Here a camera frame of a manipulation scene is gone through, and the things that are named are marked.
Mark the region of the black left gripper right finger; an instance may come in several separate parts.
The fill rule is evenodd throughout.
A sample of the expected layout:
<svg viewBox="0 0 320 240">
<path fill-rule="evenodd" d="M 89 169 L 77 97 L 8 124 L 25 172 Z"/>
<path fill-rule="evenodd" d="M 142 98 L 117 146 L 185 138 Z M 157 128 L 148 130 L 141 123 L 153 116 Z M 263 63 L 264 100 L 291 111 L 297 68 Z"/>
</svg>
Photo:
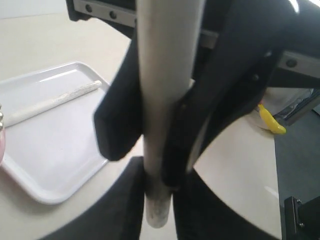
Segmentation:
<svg viewBox="0 0 320 240">
<path fill-rule="evenodd" d="M 281 240 L 276 232 L 250 222 L 224 203 L 192 170 L 171 173 L 173 212 L 179 240 Z"/>
</svg>

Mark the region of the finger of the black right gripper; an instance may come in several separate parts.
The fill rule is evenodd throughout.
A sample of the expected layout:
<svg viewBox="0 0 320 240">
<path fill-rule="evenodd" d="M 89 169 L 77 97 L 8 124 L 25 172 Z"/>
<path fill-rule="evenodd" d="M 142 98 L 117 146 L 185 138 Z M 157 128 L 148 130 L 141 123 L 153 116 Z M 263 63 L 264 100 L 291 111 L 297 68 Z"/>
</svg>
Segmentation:
<svg viewBox="0 0 320 240">
<path fill-rule="evenodd" d="M 195 82 L 179 102 L 163 152 L 161 177 L 166 186 L 178 188 L 199 154 L 240 117 L 239 104 L 233 100 L 237 87 Z"/>
<path fill-rule="evenodd" d="M 93 122 L 99 152 L 109 161 L 124 158 L 143 133 L 136 31 L 117 74 L 93 115 Z"/>
</svg>

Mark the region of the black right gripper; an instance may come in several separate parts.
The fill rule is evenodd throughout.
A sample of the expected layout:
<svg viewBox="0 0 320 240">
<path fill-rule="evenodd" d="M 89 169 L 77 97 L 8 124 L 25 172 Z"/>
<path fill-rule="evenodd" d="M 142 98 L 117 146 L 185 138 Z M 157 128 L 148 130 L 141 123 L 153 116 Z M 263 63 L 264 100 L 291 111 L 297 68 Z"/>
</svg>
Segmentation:
<svg viewBox="0 0 320 240">
<path fill-rule="evenodd" d="M 278 62 L 287 31 L 299 14 L 288 0 L 236 0 L 207 66 L 196 82 L 236 84 L 241 117 L 261 100 Z"/>
</svg>

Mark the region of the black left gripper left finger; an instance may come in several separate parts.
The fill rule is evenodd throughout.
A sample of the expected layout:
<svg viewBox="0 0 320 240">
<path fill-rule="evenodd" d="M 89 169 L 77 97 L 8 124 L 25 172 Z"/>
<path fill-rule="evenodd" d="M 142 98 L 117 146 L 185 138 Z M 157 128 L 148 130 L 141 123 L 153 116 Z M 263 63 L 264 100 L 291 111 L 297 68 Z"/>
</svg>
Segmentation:
<svg viewBox="0 0 320 240">
<path fill-rule="evenodd" d="M 88 210 L 45 237 L 47 240 L 138 240 L 144 212 L 143 157 L 135 156 Z"/>
</svg>

